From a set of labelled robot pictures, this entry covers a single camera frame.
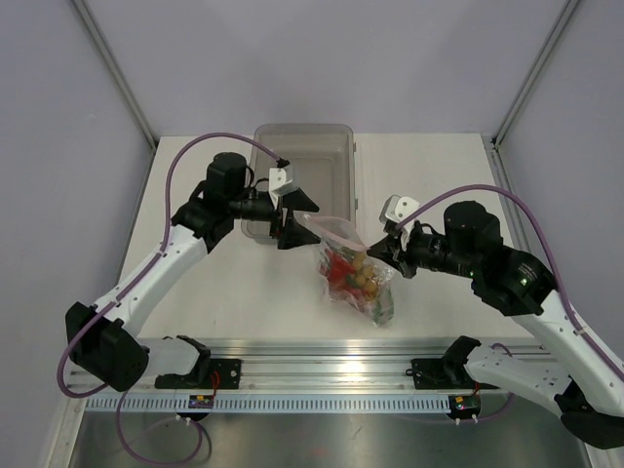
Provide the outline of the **yellow toy grape bunch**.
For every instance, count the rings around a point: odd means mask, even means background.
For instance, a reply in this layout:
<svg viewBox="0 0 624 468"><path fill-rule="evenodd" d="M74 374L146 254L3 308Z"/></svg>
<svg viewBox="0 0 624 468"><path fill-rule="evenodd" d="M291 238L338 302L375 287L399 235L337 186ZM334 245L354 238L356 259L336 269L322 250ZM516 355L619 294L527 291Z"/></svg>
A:
<svg viewBox="0 0 624 468"><path fill-rule="evenodd" d="M351 272L347 275L346 282L352 294L366 301L376 299L380 290L380 279L373 262L365 253L358 252L351 258L350 266Z"/></svg>

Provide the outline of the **clear zip top bag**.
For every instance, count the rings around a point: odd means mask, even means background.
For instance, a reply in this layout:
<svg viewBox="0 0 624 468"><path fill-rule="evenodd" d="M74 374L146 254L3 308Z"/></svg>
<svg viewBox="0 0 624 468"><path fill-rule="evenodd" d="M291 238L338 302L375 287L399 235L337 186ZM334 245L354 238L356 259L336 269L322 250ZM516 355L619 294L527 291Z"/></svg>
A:
<svg viewBox="0 0 624 468"><path fill-rule="evenodd" d="M394 270L369 256L350 220L305 214L301 223L320 239L317 271L328 299L350 306L377 327L387 325L394 317Z"/></svg>

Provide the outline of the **red toy lobster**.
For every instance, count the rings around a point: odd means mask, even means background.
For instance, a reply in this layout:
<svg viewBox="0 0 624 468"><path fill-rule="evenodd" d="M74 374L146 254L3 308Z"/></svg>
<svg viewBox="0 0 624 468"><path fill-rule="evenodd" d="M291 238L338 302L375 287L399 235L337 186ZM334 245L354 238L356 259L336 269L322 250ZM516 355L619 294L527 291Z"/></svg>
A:
<svg viewBox="0 0 624 468"><path fill-rule="evenodd" d="M351 289L347 285L346 278L351 272L350 260L355 253L357 252L350 250L333 250L330 248L324 248L321 251L318 271L327 281L331 293L352 294Z"/></svg>

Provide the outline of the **green toy bell pepper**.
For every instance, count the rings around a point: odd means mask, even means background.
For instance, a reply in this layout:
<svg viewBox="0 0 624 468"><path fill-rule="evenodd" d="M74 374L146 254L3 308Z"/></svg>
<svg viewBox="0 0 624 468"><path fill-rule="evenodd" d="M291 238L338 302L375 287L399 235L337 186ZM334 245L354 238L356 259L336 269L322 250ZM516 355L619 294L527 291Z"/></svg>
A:
<svg viewBox="0 0 624 468"><path fill-rule="evenodd" d="M387 325L394 317L394 301L377 300L370 312L370 318L377 327Z"/></svg>

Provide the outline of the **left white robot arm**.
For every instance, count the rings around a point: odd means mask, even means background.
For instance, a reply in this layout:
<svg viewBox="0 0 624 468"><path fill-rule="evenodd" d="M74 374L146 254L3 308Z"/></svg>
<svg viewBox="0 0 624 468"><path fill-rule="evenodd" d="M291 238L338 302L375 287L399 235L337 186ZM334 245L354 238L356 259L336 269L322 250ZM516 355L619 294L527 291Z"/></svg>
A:
<svg viewBox="0 0 624 468"><path fill-rule="evenodd" d="M160 388L198 388L216 381L211 350L199 341L179 335L147 346L137 336L169 290L215 249L237 220L269 223L281 250L318 243L294 217L319 208L296 183L289 161L278 159L265 191L257 190L252 178L242 155L214 156L188 201L166 212L170 221L151 256L93 305L77 302L66 312L73 364L118 392L148 375L155 376Z"/></svg>

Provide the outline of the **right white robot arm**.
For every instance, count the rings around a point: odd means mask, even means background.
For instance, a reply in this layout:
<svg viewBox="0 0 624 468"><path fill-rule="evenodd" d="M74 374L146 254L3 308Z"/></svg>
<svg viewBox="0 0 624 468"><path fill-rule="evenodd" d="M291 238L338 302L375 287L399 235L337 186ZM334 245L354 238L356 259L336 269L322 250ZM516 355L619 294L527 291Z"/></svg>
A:
<svg viewBox="0 0 624 468"><path fill-rule="evenodd" d="M528 331L554 363L531 364L502 344L460 336L442 356L411 362L415 387L499 388L550 411L594 448L620 448L623 363L572 308L555 260L506 246L499 219L483 205L452 192L443 200L437 231L419 221L423 206L390 197L380 215L384 237L366 254L407 279L421 269L468 279L477 298Z"/></svg>

